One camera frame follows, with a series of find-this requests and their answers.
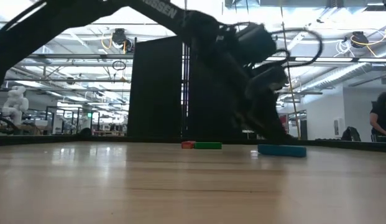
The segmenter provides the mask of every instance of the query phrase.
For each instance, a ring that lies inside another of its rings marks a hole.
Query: blue block
[[[306,157],[307,155],[307,149],[303,146],[276,146],[260,144],[257,146],[257,151],[260,154],[268,156]]]

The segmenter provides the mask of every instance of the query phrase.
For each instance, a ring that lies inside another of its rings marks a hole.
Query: humanoid robot
[[[24,97],[25,87],[14,86],[7,93],[7,100],[2,107],[3,116],[11,116],[15,125],[21,124],[23,113],[29,109],[29,100]]]

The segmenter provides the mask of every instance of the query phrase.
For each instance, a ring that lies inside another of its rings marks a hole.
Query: yellow cable
[[[384,41],[386,39],[386,30],[385,30],[385,34],[384,34],[384,37],[380,40],[380,41],[376,41],[374,43],[371,43],[371,44],[366,44],[366,43],[360,43],[360,42],[357,42],[355,40],[353,40],[353,37],[355,37],[354,35],[350,37],[350,40],[355,43],[355,44],[360,44],[360,45],[364,45],[364,46],[370,46],[370,45],[374,45],[374,44],[379,44],[381,43],[382,41]]]
[[[105,46],[103,40],[104,40],[104,39],[102,38],[102,39],[101,39],[101,45],[102,45],[105,49],[110,49],[110,48],[111,48],[111,45],[113,44],[113,34],[111,34],[111,36],[110,36],[110,45],[109,45],[108,47]]]
[[[280,0],[280,10],[281,10],[281,18],[282,18],[282,29],[283,29],[283,34],[284,34],[284,46],[285,46],[285,50],[288,50],[287,49],[287,35],[285,33],[285,24],[284,24],[284,15],[283,15],[282,3],[283,3],[283,0]],[[298,140],[300,140],[300,128],[299,128],[300,125],[299,125],[299,121],[298,121],[298,112],[296,111],[295,96],[293,94],[291,71],[290,71],[290,67],[289,67],[289,60],[287,61],[287,68],[288,68],[288,81],[290,82],[289,89],[291,90],[292,103],[293,103],[293,112],[295,114],[296,128],[297,128],[297,131],[298,131]]]
[[[371,48],[370,48],[368,45],[367,45],[366,47],[367,47],[368,50],[372,53],[373,56],[378,57],[378,56],[375,54],[375,52],[374,52],[373,50],[371,50]]]
[[[126,54],[126,41],[124,41],[124,54]]]

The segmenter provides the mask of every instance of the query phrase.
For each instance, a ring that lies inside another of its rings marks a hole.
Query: ceiling light
[[[69,98],[71,100],[75,100],[75,101],[88,101],[87,99],[79,97],[79,96],[68,96],[67,98]]]
[[[58,93],[55,93],[55,92],[52,92],[52,91],[47,91],[47,93],[53,95],[53,96],[58,96],[58,97],[63,97],[62,95],[58,94]]]
[[[57,102],[57,106],[82,107],[82,105],[68,104],[68,103],[62,103],[62,102]]]
[[[297,57],[297,62],[309,62],[313,58],[311,57]],[[317,58],[316,62],[351,62],[353,58]]]
[[[65,87],[66,88],[70,88],[70,89],[75,89],[75,90],[84,90],[84,89],[86,89],[85,87],[77,85],[77,84],[66,85]]]
[[[99,51],[100,51],[100,52],[103,52],[103,53],[105,53],[105,54],[108,54],[107,51],[104,50],[104,49],[99,49]]]
[[[121,99],[121,97],[117,93],[113,93],[113,92],[110,92],[110,91],[105,91],[104,95],[107,96],[110,99],[113,99],[113,100]]]
[[[31,87],[43,87],[44,86],[42,84],[32,82],[32,81],[15,81],[15,82],[18,84],[21,84],[21,85],[26,85],[26,86],[31,86]]]
[[[78,108],[76,108],[76,107],[62,107],[62,108],[60,108],[60,109],[62,109],[62,110],[72,110],[72,111],[74,111],[74,110],[78,110]]]
[[[108,103],[88,103],[89,105],[108,105]]]
[[[386,58],[360,58],[359,62],[386,62]]]
[[[279,61],[279,60],[284,60],[285,57],[268,57],[266,60],[269,61]]]

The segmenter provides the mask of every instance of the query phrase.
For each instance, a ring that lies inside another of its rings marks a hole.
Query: green block
[[[222,149],[221,142],[196,142],[195,149]]]

